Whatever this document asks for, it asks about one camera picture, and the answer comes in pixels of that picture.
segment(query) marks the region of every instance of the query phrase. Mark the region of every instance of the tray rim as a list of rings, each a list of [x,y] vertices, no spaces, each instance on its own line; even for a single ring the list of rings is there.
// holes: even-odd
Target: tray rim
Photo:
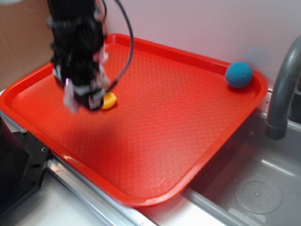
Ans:
[[[123,34],[109,34],[108,39],[106,40],[106,44],[121,44],[125,46],[129,46],[129,38],[127,35]],[[197,55],[194,53],[186,52],[183,50],[175,49],[172,47],[167,47],[161,44],[157,44],[154,42],[142,40],[139,38],[135,38],[135,49],[141,51],[147,51],[148,53],[155,54],[161,57],[169,58],[171,60],[185,63],[191,66],[196,66],[198,68],[202,68],[208,71],[212,71],[214,73],[218,73],[224,75],[230,63],[220,61],[217,59],[212,59],[210,57]],[[23,119],[18,112],[14,111],[11,108],[12,100],[23,90],[29,88],[31,85],[35,84],[36,82],[50,76],[52,74],[53,65],[52,63],[47,63],[46,65],[42,66],[41,68],[37,69],[36,71],[28,74],[24,78],[20,79],[19,81],[15,82],[14,84],[10,85],[0,96],[0,109],[12,120],[18,123],[21,127],[26,128],[28,131],[33,133],[37,138],[39,138],[42,142],[48,145],[49,142],[52,144],[49,145],[50,149],[62,149],[62,147],[56,143],[55,140],[47,137],[43,131],[40,131],[39,128],[35,127],[34,125],[30,124],[27,120]],[[96,186],[103,189],[109,195],[113,196],[120,202],[133,206],[133,207],[143,207],[143,206],[152,206],[180,194],[188,183],[194,178],[194,176],[200,172],[205,165],[222,147],[222,145],[233,135],[233,133],[239,128],[239,126],[249,117],[249,115],[256,109],[257,105],[265,98],[268,92],[268,84],[264,77],[258,73],[257,71],[253,70],[253,79],[251,81],[251,85],[253,86],[256,96],[253,101],[248,105],[248,107],[233,121],[233,123],[222,133],[222,135],[213,143],[212,146],[204,153],[202,159],[199,159],[191,169],[178,181],[174,187],[170,190],[156,195],[154,197],[132,197],[123,191],[119,190],[111,183],[109,183],[106,179],[102,176],[98,175],[88,166],[82,165],[80,162],[76,161],[76,158],[72,158],[73,154],[70,151],[70,157],[67,161],[72,168],[76,171],[84,172],[84,175],[87,179],[89,179],[92,183],[94,183],[93,179],[99,178],[103,181],[103,186],[99,184],[95,184]]]

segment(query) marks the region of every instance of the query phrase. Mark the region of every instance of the cardboard box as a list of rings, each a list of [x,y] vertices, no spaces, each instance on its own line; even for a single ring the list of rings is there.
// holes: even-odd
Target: cardboard box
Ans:
[[[50,61],[46,0],[0,5],[0,91]]]

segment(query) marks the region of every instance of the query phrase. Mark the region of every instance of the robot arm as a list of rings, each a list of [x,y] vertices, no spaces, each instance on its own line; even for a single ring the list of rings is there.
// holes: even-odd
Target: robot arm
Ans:
[[[133,55],[133,32],[126,13],[115,0],[127,21],[131,35],[131,49],[128,62],[117,79],[110,85],[103,64],[106,34],[103,24],[98,21],[100,10],[95,0],[48,0],[51,18],[47,25],[52,29],[54,43],[54,75],[57,83],[64,88],[64,104],[76,112],[79,105],[88,110],[98,110],[103,105],[103,96],[121,78]]]

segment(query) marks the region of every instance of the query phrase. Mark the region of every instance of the sink drain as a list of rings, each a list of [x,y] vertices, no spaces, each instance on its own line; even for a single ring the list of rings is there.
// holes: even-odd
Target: sink drain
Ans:
[[[235,187],[235,197],[245,210],[258,214],[275,211],[282,201],[279,187],[260,176],[239,181]]]

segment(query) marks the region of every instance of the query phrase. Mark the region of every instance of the white wall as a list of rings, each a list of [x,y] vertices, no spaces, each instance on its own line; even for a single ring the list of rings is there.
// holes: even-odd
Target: white wall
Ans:
[[[301,35],[301,0],[120,0],[135,37],[229,63],[245,61],[272,87],[291,43]],[[114,0],[109,33],[128,34]]]

